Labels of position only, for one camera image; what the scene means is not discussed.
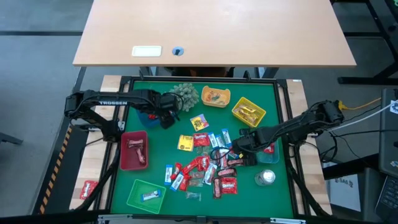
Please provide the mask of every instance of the yellow container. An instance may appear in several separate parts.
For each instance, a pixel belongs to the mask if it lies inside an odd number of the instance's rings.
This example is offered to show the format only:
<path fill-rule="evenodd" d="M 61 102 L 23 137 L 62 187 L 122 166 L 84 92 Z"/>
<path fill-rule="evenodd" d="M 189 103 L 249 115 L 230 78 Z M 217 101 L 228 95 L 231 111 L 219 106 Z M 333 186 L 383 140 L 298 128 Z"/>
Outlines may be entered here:
<path fill-rule="evenodd" d="M 238 108 L 240 105 L 245 105 L 245 106 L 248 106 L 248 107 L 250 107 L 250 108 L 256 110 L 256 111 L 254 112 L 254 114 L 258 116 L 258 119 L 257 119 L 257 121 L 256 121 L 256 123 L 255 123 L 254 125 L 253 125 L 252 123 L 250 123 L 249 121 L 246 121 L 246 120 L 244 119 L 244 117 L 241 116 L 240 114 L 234 112 L 234 110 L 235 110 L 236 108 Z M 234 106 L 234 108 L 232 109 L 232 114 L 233 114 L 235 117 L 237 117 L 238 119 L 240 119 L 241 121 L 243 121 L 245 124 L 249 125 L 249 126 L 252 127 L 252 128 L 255 128 L 255 127 L 257 127 L 257 126 L 259 125 L 259 123 L 261 122 L 261 120 L 262 120 L 262 118 L 264 117 L 264 115 L 266 115 L 266 113 L 267 113 L 267 112 L 266 112 L 265 110 L 263 110 L 263 109 L 260 108 L 259 106 L 255 105 L 254 103 L 252 103 L 250 100 L 246 99 L 245 97 L 242 97 L 242 98 L 238 101 L 238 103 Z"/>
<path fill-rule="evenodd" d="M 208 94 L 210 94 L 210 92 L 219 94 L 219 96 L 220 96 L 219 101 L 222 101 L 224 103 L 214 103 L 214 102 L 206 101 L 206 97 L 208 96 Z M 215 106 L 215 107 L 219 107 L 219 108 L 224 108 L 224 107 L 226 107 L 226 105 L 228 105 L 230 99 L 231 99 L 231 92 L 229 89 L 219 90 L 219 89 L 214 89 L 214 88 L 205 86 L 205 87 L 203 87 L 203 89 L 201 91 L 201 100 L 202 100 L 203 104 L 207 105 L 207 106 Z"/>

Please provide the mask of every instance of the yellow cable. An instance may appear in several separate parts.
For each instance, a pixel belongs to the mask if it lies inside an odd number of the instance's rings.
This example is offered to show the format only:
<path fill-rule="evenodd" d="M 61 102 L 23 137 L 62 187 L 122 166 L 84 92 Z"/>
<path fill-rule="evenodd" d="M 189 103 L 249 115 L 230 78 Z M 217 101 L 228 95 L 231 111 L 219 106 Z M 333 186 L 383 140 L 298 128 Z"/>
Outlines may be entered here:
<path fill-rule="evenodd" d="M 364 105 L 362 105 L 362 106 L 357 106 L 357 107 L 355 107 L 355 108 L 349 108 L 349 107 L 347 107 L 346 105 L 344 105 L 343 102 L 342 102 L 341 100 L 339 100 L 339 102 L 338 102 L 338 107 L 339 107 L 339 109 L 341 109 L 341 110 L 358 110 L 358 109 L 364 108 L 365 106 L 369 106 L 369 105 L 371 105 L 372 103 L 375 103 L 375 102 L 377 102 L 377 101 L 379 101 L 379 100 L 381 100 L 381 98 L 377 98 L 377 99 L 375 99 L 375 100 L 373 100 L 373 101 L 370 101 L 369 103 L 366 103 L 366 104 L 364 104 Z"/>

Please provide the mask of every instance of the white cable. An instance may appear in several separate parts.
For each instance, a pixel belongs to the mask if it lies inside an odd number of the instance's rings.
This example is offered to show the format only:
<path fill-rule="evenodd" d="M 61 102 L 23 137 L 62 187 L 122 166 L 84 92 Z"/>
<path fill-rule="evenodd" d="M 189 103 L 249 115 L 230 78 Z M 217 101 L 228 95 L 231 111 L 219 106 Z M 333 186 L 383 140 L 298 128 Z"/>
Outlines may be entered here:
<path fill-rule="evenodd" d="M 364 118 L 359 119 L 359 120 L 357 120 L 357 121 L 354 121 L 354 122 L 345 124 L 345 125 L 343 125 L 343 126 L 338 126 L 338 127 L 333 128 L 333 129 L 331 129 L 331 130 L 328 130 L 328 132 L 336 131 L 337 129 L 345 128 L 345 127 L 347 127 L 347 126 L 350 126 L 350 125 L 356 124 L 356 123 L 358 123 L 358 122 L 364 121 L 364 120 L 366 120 L 366 119 L 368 119 L 368 118 L 370 118 L 370 117 L 372 117 L 372 116 L 374 116 L 374 115 L 376 115 L 376 114 L 378 114 L 378 113 L 380 113 L 380 112 L 382 112 L 382 111 L 384 111 L 384 110 L 390 108 L 390 106 L 391 106 L 392 104 L 394 104 L 394 103 L 398 103 L 398 100 L 392 102 L 390 105 L 386 106 L 385 108 L 383 108 L 383 109 L 381 109 L 381 110 L 379 110 L 379 111 L 376 111 L 376 112 L 374 112 L 373 114 L 370 114 L 370 115 L 367 116 L 367 117 L 364 117 Z"/>

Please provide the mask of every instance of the gray floor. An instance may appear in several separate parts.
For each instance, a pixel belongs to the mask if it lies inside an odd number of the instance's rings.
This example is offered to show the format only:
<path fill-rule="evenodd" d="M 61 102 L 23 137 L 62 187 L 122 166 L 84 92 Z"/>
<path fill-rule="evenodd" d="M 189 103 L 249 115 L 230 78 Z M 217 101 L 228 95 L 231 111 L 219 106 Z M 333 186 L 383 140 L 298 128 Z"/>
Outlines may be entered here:
<path fill-rule="evenodd" d="M 0 30 L 83 30 L 91 0 L 0 0 Z M 373 2 L 381 20 L 393 18 L 382 1 Z M 365 6 L 336 4 L 335 12 L 344 31 L 372 31 L 376 26 Z M 65 97 L 78 73 L 72 60 L 80 37 L 0 37 L 0 132 L 24 140 L 23 145 L 0 145 L 0 217 L 29 213 L 44 163 L 62 118 Z M 383 86 L 339 85 L 339 76 L 370 77 L 392 62 L 381 39 L 348 39 L 358 66 L 347 69 L 282 68 L 277 78 L 303 80 L 308 104 L 343 100 L 357 106 L 380 97 Z M 244 68 L 238 69 L 238 75 Z M 137 75 L 137 68 L 89 68 L 82 89 L 99 90 L 103 75 Z M 362 111 L 347 111 L 347 117 Z M 377 116 L 341 132 L 378 129 Z M 359 156 L 378 151 L 378 135 L 347 137 Z M 322 151 L 332 141 L 321 136 Z M 337 159 L 355 159 L 339 141 Z"/>

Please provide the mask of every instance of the wooden table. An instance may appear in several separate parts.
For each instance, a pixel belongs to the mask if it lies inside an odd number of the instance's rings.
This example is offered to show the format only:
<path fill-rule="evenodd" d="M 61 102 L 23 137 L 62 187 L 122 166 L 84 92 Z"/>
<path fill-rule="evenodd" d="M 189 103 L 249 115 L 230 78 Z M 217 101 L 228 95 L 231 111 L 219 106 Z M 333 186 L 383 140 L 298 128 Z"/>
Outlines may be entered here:
<path fill-rule="evenodd" d="M 120 76 L 105 76 L 101 91 L 118 91 L 121 77 Z M 290 105 L 292 108 L 293 116 L 298 116 L 307 109 L 307 101 L 305 99 L 304 89 L 300 80 L 287 80 L 287 86 L 289 91 Z M 285 96 L 282 88 L 279 88 L 279 94 L 281 98 L 282 111 L 284 120 L 287 120 L 287 110 L 285 108 Z M 106 119 L 111 119 L 113 115 L 112 106 L 97 106 L 95 111 Z M 123 109 L 119 112 L 119 118 L 123 113 Z M 89 133 L 87 142 L 98 139 L 101 137 L 100 132 Z M 315 143 L 312 138 L 307 139 L 308 142 Z M 76 208 L 83 201 L 79 199 L 80 192 L 83 187 L 85 180 L 98 180 L 100 176 L 100 170 L 103 163 L 103 156 L 106 148 L 106 143 L 103 141 L 94 143 L 86 147 L 83 159 L 80 164 L 80 170 L 78 173 L 77 181 L 75 184 L 75 190 L 73 193 L 70 208 Z M 109 160 L 113 160 L 114 150 L 116 145 L 113 146 L 111 157 Z M 302 161 L 302 168 L 305 178 L 305 183 L 311 194 L 315 197 L 315 200 L 322 206 L 322 208 L 331 214 L 330 203 L 328 194 L 326 192 L 325 181 L 323 179 L 322 167 L 320 164 L 317 149 L 310 145 L 303 145 L 300 148 L 300 157 Z M 298 202 L 298 211 L 303 214 L 303 203 L 299 188 L 295 188 L 296 198 Z M 101 198 L 100 208 L 104 208 L 106 197 L 108 193 L 108 184 L 105 186 Z"/>
<path fill-rule="evenodd" d="M 161 56 L 133 57 L 143 45 L 161 46 Z M 356 65 L 329 0 L 95 0 L 73 64 Z"/>

